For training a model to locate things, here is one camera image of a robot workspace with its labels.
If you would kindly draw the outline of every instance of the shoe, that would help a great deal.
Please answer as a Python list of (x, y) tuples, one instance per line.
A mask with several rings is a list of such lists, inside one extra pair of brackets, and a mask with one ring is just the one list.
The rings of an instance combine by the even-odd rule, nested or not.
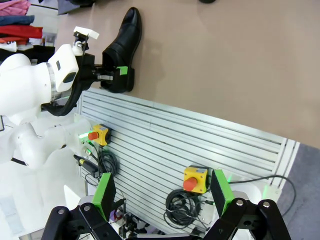
[(131, 65), (141, 36), (142, 21), (139, 10), (131, 7), (124, 16), (117, 37), (102, 52), (102, 66), (106, 69), (128, 67), (127, 77), (122, 77), (112, 83), (102, 81), (101, 87), (112, 93), (130, 92), (133, 89), (135, 74)]

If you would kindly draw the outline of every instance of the floor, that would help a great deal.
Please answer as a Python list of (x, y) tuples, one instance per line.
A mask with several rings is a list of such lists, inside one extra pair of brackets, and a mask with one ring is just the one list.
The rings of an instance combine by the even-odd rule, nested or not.
[[(314, 240), (320, 235), (320, 149), (300, 145), (289, 178), (297, 190), (292, 210), (284, 217), (293, 240)], [(278, 206), (285, 210), (292, 200), (289, 183), (283, 187)]]

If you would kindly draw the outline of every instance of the slatwall panel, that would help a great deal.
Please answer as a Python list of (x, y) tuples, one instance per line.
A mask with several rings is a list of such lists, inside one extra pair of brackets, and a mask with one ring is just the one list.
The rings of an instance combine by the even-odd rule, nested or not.
[[(113, 129), (109, 148), (120, 161), (116, 187), (125, 194), (129, 211), (166, 233), (194, 227), (176, 230), (163, 220), (166, 197), (181, 188), (185, 167), (220, 168), (250, 179), (287, 176), (299, 147), (251, 127), (102, 89), (83, 92), (78, 113)], [(284, 184), (281, 179), (269, 182)]]

